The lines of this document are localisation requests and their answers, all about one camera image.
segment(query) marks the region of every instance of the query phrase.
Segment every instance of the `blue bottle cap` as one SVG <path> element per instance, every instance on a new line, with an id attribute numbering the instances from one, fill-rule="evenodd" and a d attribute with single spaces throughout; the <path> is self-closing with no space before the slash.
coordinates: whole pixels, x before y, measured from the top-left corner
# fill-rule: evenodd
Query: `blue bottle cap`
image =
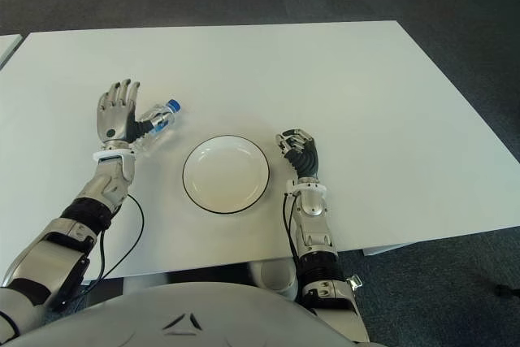
<path id="1" fill-rule="evenodd" d="M 167 106 L 170 107 L 174 113 L 180 111 L 180 104 L 175 99 L 170 99 Z"/>

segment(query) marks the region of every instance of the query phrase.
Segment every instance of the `metal bracket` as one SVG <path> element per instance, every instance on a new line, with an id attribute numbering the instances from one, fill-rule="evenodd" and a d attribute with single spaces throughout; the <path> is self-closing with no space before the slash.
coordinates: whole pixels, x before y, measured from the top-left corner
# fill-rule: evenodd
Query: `metal bracket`
<path id="1" fill-rule="evenodd" d="M 119 148 L 117 150 L 100 150 L 92 155 L 96 162 L 105 158 L 121 158 L 123 162 L 123 178 L 129 182 L 133 181 L 134 175 L 134 162 L 136 161 L 136 155 L 133 150 L 127 150 L 125 148 Z"/>
<path id="2" fill-rule="evenodd" d="M 323 198 L 327 194 L 327 188 L 320 183 L 294 183 L 294 180 L 288 180 L 285 185 L 286 193 L 290 197 L 295 197 L 304 190 L 315 191 L 320 193 Z"/>
<path id="3" fill-rule="evenodd" d="M 359 278 L 358 274 L 354 274 L 346 279 L 347 282 L 349 282 L 350 287 L 352 288 L 352 291 L 355 292 L 359 288 L 363 286 L 363 283 L 361 281 L 361 278 Z"/>

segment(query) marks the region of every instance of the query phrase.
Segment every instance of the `white plate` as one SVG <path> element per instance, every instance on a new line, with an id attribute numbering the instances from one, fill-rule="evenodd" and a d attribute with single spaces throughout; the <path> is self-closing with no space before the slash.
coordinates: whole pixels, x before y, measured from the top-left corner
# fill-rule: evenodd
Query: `white plate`
<path id="1" fill-rule="evenodd" d="M 204 141 L 186 159 L 186 193 L 201 208 L 229 214 L 247 209 L 269 180 L 266 156 L 251 141 L 220 136 Z"/>

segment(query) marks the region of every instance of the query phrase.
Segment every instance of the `white table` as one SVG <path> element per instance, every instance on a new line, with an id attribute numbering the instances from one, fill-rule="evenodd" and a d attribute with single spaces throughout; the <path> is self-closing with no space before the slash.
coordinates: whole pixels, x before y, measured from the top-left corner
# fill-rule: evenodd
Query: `white table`
<path id="1" fill-rule="evenodd" d="M 0 36 L 0 67 L 7 59 L 7 56 L 15 49 L 21 41 L 22 36 L 19 34 L 11 34 L 9 36 Z"/>
<path id="2" fill-rule="evenodd" d="M 141 81 L 138 114 L 169 98 L 183 110 L 137 162 L 145 234 L 114 277 L 288 256 L 294 174 L 274 135 L 295 127 L 317 140 L 339 250 L 519 223 L 520 165 L 396 22 L 34 33 L 0 72 L 0 269 L 91 178 L 98 97 L 125 77 Z M 236 215 L 199 209 L 182 186 L 189 152 L 219 134 L 248 137 L 271 166 L 264 196 Z M 139 225 L 125 202 L 108 266 Z"/>

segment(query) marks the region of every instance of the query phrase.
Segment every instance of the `plate rim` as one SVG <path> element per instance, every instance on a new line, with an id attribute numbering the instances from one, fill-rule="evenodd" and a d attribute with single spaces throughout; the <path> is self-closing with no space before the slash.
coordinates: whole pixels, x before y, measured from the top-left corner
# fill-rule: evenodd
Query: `plate rim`
<path id="1" fill-rule="evenodd" d="M 254 146 L 256 146 L 258 148 L 258 150 L 260 151 L 260 153 L 262 154 L 264 160 L 266 161 L 266 165 L 267 165 L 267 180 L 266 180 L 266 184 L 264 185 L 263 187 L 263 190 L 262 192 L 260 193 L 260 195 L 258 195 L 257 199 L 254 200 L 254 202 L 251 202 L 249 205 L 247 205 L 246 207 L 242 208 L 242 209 L 239 209 L 239 210 L 235 210 L 235 211 L 215 211 L 215 210 L 211 210 L 211 209 L 208 209 L 204 206 L 201 206 L 199 205 L 199 203 L 197 201 L 195 201 L 190 195 L 189 195 L 189 191 L 188 189 L 186 189 L 186 183 L 184 182 L 184 173 L 186 172 L 186 163 L 188 162 L 189 160 L 189 157 L 193 154 L 193 152 L 195 152 L 195 150 L 201 146 L 202 144 L 208 142 L 208 141 L 211 141 L 215 138 L 220 138 L 220 137 L 235 137 L 235 138 L 241 138 L 243 140 L 246 140 L 246 141 L 249 141 L 251 144 L 253 144 Z M 195 204 L 197 205 L 198 207 L 200 207 L 201 209 L 205 210 L 205 211 L 209 211 L 210 213 L 214 213 L 216 215 L 234 215 L 235 213 L 240 213 L 241 211 L 244 211 L 246 209 L 249 209 L 252 205 L 254 205 L 255 203 L 258 202 L 258 200 L 260 198 L 262 198 L 263 194 L 266 192 L 266 189 L 267 189 L 267 186 L 269 185 L 269 179 L 271 178 L 271 168 L 269 167 L 269 161 L 267 160 L 267 156 L 266 154 L 264 154 L 262 148 L 260 148 L 255 142 L 252 142 L 249 138 L 246 138 L 246 137 L 243 137 L 243 136 L 237 136 L 236 134 L 220 134 L 218 136 L 213 136 L 213 137 L 210 137 L 208 138 L 207 140 L 204 140 L 202 142 L 200 142 L 199 144 L 197 144 L 188 154 L 188 156 L 186 157 L 186 159 L 184 160 L 184 165 L 182 166 L 182 186 L 184 188 L 184 192 L 186 193 L 186 195 L 188 196 L 188 198 Z"/>

